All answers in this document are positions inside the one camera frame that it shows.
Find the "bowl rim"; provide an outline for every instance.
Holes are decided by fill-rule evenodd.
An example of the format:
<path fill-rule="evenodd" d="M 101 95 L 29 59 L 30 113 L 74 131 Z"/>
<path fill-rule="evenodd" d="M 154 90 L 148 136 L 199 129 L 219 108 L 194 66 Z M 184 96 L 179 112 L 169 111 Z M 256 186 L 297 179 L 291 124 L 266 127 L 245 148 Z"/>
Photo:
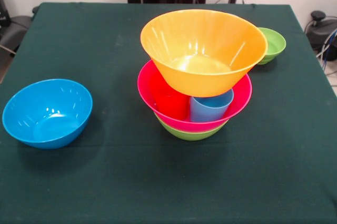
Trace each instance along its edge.
<path fill-rule="evenodd" d="M 258 60 L 256 60 L 254 63 L 250 64 L 249 66 L 246 66 L 246 67 L 243 67 L 242 69 L 239 69 L 239 70 L 232 70 L 232 71 L 227 71 L 227 72 L 221 72 L 221 73 L 193 73 L 193 72 L 187 72 L 187 71 L 182 71 L 180 69 L 176 69 L 174 67 L 171 67 L 169 65 L 167 65 L 166 63 L 163 63 L 159 60 L 157 60 L 156 58 L 150 56 L 149 52 L 147 49 L 145 49 L 144 47 L 144 42 L 143 42 L 143 33 L 144 33 L 144 29 L 146 28 L 147 25 L 150 25 L 151 22 L 153 22 L 155 19 L 158 19 L 158 18 L 161 18 L 161 17 L 164 17 L 165 15 L 168 15 L 168 14 L 171 14 L 171 13 L 179 13 L 179 12 L 213 12 L 213 13 L 216 13 L 216 14 L 223 14 L 223 15 L 226 15 L 226 16 L 231 16 L 231 17 L 234 17 L 234 18 L 238 18 L 244 22 L 246 22 L 248 25 L 252 26 L 253 28 L 256 29 L 256 31 L 258 33 L 261 34 L 262 38 L 264 39 L 264 43 L 265 43 L 265 49 L 264 49 L 264 52 L 261 53 L 261 56 L 259 57 Z M 211 75 L 230 75 L 230 74 L 235 74 L 235 73 L 238 73 L 238 72 L 242 72 L 242 71 L 245 71 L 245 70 L 249 70 L 251 69 L 253 66 L 255 66 L 256 64 L 258 64 L 258 62 L 260 60 L 262 60 L 264 58 L 264 56 L 266 55 L 267 53 L 267 50 L 268 50 L 268 42 L 267 42 L 267 39 L 265 37 L 265 35 L 262 33 L 262 31 L 257 27 L 255 26 L 254 24 L 252 24 L 251 22 L 245 20 L 244 18 L 241 18 L 239 16 L 236 16 L 234 14 L 231 14 L 231 13 L 227 13 L 227 12 L 221 12 L 221 11 L 215 11 L 213 9 L 180 9 L 180 10 L 177 10 L 177 11 L 170 11 L 170 12 L 166 12 L 166 13 L 163 13 L 159 16 L 156 16 L 154 18 L 152 18 L 150 21 L 148 21 L 142 28 L 142 31 L 141 31 L 141 35 L 140 35 L 140 40 L 141 40 L 141 45 L 142 45 L 142 48 L 145 50 L 145 52 L 149 55 L 149 57 L 151 59 L 153 59 L 154 61 L 162 64 L 163 66 L 166 66 L 172 70 L 177 70 L 179 72 L 183 72 L 183 73 L 187 73 L 187 74 L 191 74 L 191 75 L 207 75 L 207 76 L 211 76 Z"/>
<path fill-rule="evenodd" d="M 87 114 L 87 116 L 85 117 L 85 120 L 83 120 L 83 122 L 76 128 L 74 129 L 73 131 L 71 131 L 70 133 L 64 135 L 64 136 L 61 136 L 61 137 L 57 137 L 57 138 L 54 138 L 54 139 L 50 139 L 50 140 L 46 140 L 46 141 L 32 141 L 32 140 L 27 140 L 27 139 L 22 139 L 20 137 L 17 137 L 15 136 L 9 129 L 8 129 L 8 126 L 6 125 L 6 122 L 5 122 L 5 112 L 7 111 L 8 109 L 8 106 L 9 106 L 9 103 L 11 102 L 12 99 L 14 99 L 19 93 L 23 92 L 24 90 L 32 87 L 33 85 L 37 85 L 37 84 L 41 84 L 41 83 L 44 83 L 44 82 L 51 82 L 51 81 L 62 81 L 62 82 L 71 82 L 71 83 L 74 83 L 74 84 L 77 84 L 79 86 L 81 86 L 88 94 L 89 94 L 89 97 L 90 97 L 90 110 L 89 110 L 89 113 Z M 57 141 L 59 139 L 62 139 L 70 134 L 72 134 L 73 132 L 75 132 L 78 128 L 82 127 L 83 124 L 86 123 L 86 121 L 88 120 L 91 112 L 92 112 L 92 109 L 93 109 L 93 98 L 91 96 L 91 93 L 90 91 L 82 84 L 76 82 L 76 81 L 73 81 L 73 80 L 69 80 L 69 79 L 47 79 L 47 80 L 41 80 L 41 81 L 38 81 L 38 82 L 35 82 L 35 83 L 32 83 L 32 84 L 29 84 L 27 86 L 25 86 L 24 88 L 20 89 L 18 92 L 16 92 L 9 100 L 8 102 L 6 103 L 5 105 L 5 108 L 4 108 L 4 111 L 2 113 L 2 124 L 5 128 L 5 130 L 7 131 L 7 133 L 12 136 L 13 138 L 19 140 L 19 141 L 22 141 L 22 142 L 28 142 L 28 143 L 36 143 L 36 144 L 39 144 L 39 143 L 46 143 L 46 142 L 51 142 L 51 141 Z"/>
<path fill-rule="evenodd" d="M 282 53 L 283 52 L 283 50 L 285 50 L 285 48 L 286 48 L 286 40 L 285 40 L 285 38 L 283 37 L 283 35 L 281 34 L 281 33 L 279 33 L 279 32 L 277 32 L 277 31 L 275 31 L 275 30 L 273 30 L 273 29 L 270 29 L 270 28 L 266 28 L 266 27 L 258 27 L 258 29 L 262 32 L 262 30 L 266 30 L 266 31 L 271 31 L 272 33 L 274 33 L 274 34 L 276 34 L 278 37 L 280 37 L 281 38 L 281 40 L 284 42 L 284 46 L 282 47 L 282 49 L 280 49 L 279 51 L 277 51 L 277 52 L 275 52 L 275 53 L 267 53 L 267 51 L 266 51 L 266 53 L 265 53 L 265 56 L 278 56 L 280 53 Z"/>
<path fill-rule="evenodd" d="M 168 125 L 167 123 L 165 123 L 161 118 L 159 118 L 159 116 L 154 112 L 154 115 L 157 117 L 157 119 L 159 120 L 160 123 L 163 123 L 166 127 L 174 130 L 175 132 L 178 132 L 178 133 L 185 133 L 185 134 L 192 134 L 192 135 L 200 135 L 200 134 L 205 134 L 205 133 L 211 133 L 215 130 L 218 130 L 220 129 L 221 127 L 223 127 L 228 121 L 228 120 L 225 120 L 221 125 L 218 125 L 216 128 L 213 128 L 211 130 L 207 130 L 207 131 L 203 131 L 203 132 L 188 132 L 188 131 L 182 131 L 182 130 L 179 130 L 179 129 L 176 129 L 170 125 Z"/>
<path fill-rule="evenodd" d="M 250 91 L 249 91 L 249 96 L 248 96 L 246 102 L 242 105 L 242 107 L 241 107 L 240 109 L 237 110 L 237 112 L 235 112 L 235 113 L 232 114 L 231 116 L 226 116 L 226 117 L 221 118 L 221 119 L 219 119 L 219 120 L 207 121 L 207 122 L 192 122 L 192 121 L 177 120 L 177 119 L 175 119 L 175 118 L 169 117 L 169 116 L 167 116 L 167 115 L 161 113 L 161 112 L 158 111 L 156 108 L 152 108 L 152 106 L 147 102 L 147 100 L 145 100 L 145 98 L 143 98 L 143 95 L 142 95 L 141 92 L 140 92 L 140 76 L 141 76 L 141 74 L 142 74 L 142 71 L 145 70 L 146 67 L 148 67 L 148 64 L 151 64 L 151 63 L 154 64 L 154 62 L 153 62 L 152 60 L 149 60 L 147 63 L 145 63 L 145 65 L 142 67 L 142 69 L 140 70 L 140 72 L 139 72 L 139 74 L 138 74 L 138 78 L 137 78 L 137 88 L 138 88 L 138 93 L 140 94 L 141 99 L 144 101 L 144 103 L 145 103 L 145 104 L 146 104 L 152 111 L 154 111 L 154 112 L 160 114 L 160 115 L 163 116 L 163 117 L 166 117 L 166 118 L 168 118 L 168 119 L 170 119 L 170 120 L 173 120 L 173 121 L 175 121 L 175 122 L 184 123 L 184 124 L 193 124 L 193 125 L 208 125 L 208 124 L 210 124 L 210 123 L 219 123 L 219 122 L 222 122 L 222 121 L 225 121 L 225 120 L 229 120 L 229 119 L 231 119 L 232 117 L 238 115 L 238 114 L 239 114 L 239 113 L 240 113 L 240 112 L 247 106 L 247 104 L 249 103 L 249 100 L 250 100 L 251 97 L 252 97 L 252 93 L 253 93 L 252 81 L 251 81 L 249 75 L 248 75 L 248 74 L 245 74 L 242 78 L 245 77 L 245 78 L 247 78 L 247 80 L 248 80 L 249 89 L 250 89 Z"/>

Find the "blue bowl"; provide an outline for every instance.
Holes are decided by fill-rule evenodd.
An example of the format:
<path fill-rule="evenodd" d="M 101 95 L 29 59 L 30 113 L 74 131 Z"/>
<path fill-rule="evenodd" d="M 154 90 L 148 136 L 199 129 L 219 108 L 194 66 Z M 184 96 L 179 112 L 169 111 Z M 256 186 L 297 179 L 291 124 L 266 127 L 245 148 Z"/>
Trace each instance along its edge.
<path fill-rule="evenodd" d="M 40 149 L 71 143 L 85 128 L 93 107 L 90 92 L 66 79 L 33 83 L 6 104 L 2 122 L 19 141 Z"/>

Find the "pink bowl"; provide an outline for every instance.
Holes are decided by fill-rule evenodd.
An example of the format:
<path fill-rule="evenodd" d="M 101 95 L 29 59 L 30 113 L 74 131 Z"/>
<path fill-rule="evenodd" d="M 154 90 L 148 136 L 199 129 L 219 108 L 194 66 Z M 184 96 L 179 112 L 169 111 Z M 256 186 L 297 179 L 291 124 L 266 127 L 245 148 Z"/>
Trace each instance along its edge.
<path fill-rule="evenodd" d="M 226 120 L 229 120 L 230 118 L 241 112 L 246 107 L 252 96 L 252 82 L 249 76 L 246 74 L 237 82 L 236 85 L 234 85 L 234 99 L 222 119 L 210 122 L 191 122 L 189 120 L 176 120 L 159 112 L 156 108 L 156 104 L 154 102 L 149 87 L 149 82 L 152 75 L 154 75 L 157 71 L 158 69 L 154 65 L 153 61 L 148 61 L 143 66 L 138 75 L 137 85 L 139 94 L 143 101 L 148 105 L 148 107 L 150 107 L 155 112 L 155 114 L 157 114 L 158 117 L 161 118 L 162 121 L 177 130 L 185 132 L 205 132 L 213 130 L 223 124 Z"/>

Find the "stacked bowls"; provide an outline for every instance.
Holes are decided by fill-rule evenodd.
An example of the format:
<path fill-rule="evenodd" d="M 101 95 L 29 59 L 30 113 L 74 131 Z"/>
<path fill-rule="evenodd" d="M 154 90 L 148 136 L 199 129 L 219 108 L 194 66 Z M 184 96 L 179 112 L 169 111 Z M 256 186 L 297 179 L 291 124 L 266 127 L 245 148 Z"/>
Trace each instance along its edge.
<path fill-rule="evenodd" d="M 184 140 L 209 137 L 247 105 L 252 85 L 247 72 L 264 58 L 267 41 L 250 22 L 235 15 L 191 9 L 169 12 L 149 21 L 141 43 L 151 60 L 138 76 L 138 91 L 170 133 Z M 234 98 L 214 121 L 192 122 L 160 112 L 152 78 L 160 75 L 172 89 L 195 98 L 211 98 L 233 90 Z"/>

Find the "blue cup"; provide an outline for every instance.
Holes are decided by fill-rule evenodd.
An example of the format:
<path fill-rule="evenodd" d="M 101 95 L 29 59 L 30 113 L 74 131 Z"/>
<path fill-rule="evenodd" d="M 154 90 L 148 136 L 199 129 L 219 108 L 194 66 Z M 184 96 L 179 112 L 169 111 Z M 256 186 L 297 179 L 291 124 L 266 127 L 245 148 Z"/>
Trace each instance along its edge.
<path fill-rule="evenodd" d="M 195 98 L 192 96 L 190 99 L 190 119 L 192 122 L 219 120 L 225 114 L 233 99 L 234 92 L 232 89 L 210 98 Z"/>

